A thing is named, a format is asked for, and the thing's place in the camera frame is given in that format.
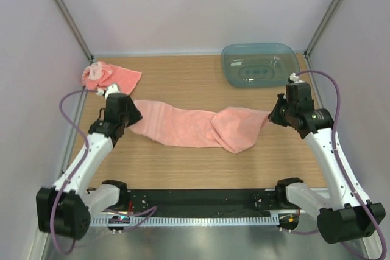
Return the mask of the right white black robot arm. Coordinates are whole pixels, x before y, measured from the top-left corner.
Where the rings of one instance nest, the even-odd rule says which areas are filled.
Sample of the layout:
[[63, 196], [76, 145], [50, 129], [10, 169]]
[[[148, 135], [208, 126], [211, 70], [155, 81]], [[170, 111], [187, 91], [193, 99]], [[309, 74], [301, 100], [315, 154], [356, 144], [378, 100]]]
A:
[[381, 203], [372, 203], [354, 176], [335, 132], [328, 110], [317, 109], [308, 83], [289, 83], [278, 94], [268, 116], [270, 122], [293, 128], [309, 146], [328, 188], [325, 199], [299, 178], [277, 182], [274, 200], [277, 206], [299, 207], [316, 220], [322, 238], [329, 244], [370, 237], [375, 224], [386, 211]]

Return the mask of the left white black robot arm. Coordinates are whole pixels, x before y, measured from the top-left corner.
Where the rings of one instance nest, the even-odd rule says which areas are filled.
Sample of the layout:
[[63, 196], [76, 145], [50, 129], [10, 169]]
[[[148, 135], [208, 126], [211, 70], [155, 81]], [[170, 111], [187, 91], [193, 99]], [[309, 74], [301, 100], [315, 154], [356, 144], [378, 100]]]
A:
[[127, 185], [105, 180], [92, 193], [90, 181], [105, 157], [113, 150], [127, 127], [142, 119], [129, 95], [110, 93], [105, 108], [83, 136], [84, 145], [70, 167], [50, 188], [37, 192], [38, 228], [80, 240], [87, 233], [91, 219], [106, 209], [125, 210], [130, 203]]

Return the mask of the light pink towel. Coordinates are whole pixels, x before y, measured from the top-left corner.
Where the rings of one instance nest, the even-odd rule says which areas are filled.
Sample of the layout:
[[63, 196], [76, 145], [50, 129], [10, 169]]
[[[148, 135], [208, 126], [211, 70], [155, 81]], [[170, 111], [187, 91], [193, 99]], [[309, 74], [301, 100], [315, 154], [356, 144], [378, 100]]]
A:
[[227, 107], [219, 112], [183, 110], [164, 102], [136, 100], [142, 120], [129, 129], [166, 146], [221, 147], [240, 153], [255, 145], [269, 113]]

